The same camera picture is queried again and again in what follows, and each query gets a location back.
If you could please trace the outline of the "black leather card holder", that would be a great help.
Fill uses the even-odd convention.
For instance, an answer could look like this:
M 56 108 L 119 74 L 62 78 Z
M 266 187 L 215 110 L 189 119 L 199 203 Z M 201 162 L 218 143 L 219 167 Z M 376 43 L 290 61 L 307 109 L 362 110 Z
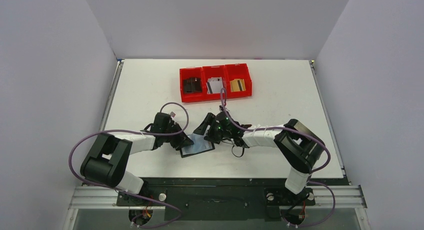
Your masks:
M 193 142 L 193 145 L 183 147 L 179 150 L 181 158 L 186 158 L 215 149 L 215 145 L 212 142 L 205 140 L 203 135 L 193 133 L 188 135 L 188 138 Z

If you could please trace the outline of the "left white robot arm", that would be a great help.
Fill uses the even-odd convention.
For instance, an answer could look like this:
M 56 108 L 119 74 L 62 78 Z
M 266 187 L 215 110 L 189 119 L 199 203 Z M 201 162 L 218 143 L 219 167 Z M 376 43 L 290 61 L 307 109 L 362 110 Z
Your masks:
M 145 133 L 97 136 L 80 167 L 80 174 L 88 181 L 130 192 L 130 199 L 143 205 L 148 201 L 149 191 L 143 187 L 145 182 L 141 178 L 126 171 L 129 156 L 158 149 L 164 143 L 177 150 L 194 145 L 170 114 L 159 112 Z

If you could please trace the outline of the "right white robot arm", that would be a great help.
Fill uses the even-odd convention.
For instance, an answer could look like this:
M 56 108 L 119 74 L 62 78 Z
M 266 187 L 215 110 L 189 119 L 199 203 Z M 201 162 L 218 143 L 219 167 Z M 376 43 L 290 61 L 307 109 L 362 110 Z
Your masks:
M 222 111 L 217 115 L 208 113 L 194 133 L 214 144 L 229 140 L 243 149 L 278 148 L 290 164 L 282 189 L 282 197 L 288 203 L 295 203 L 302 197 L 314 165 L 326 149 L 324 142 L 297 119 L 280 126 L 260 127 L 239 124 L 229 113 Z

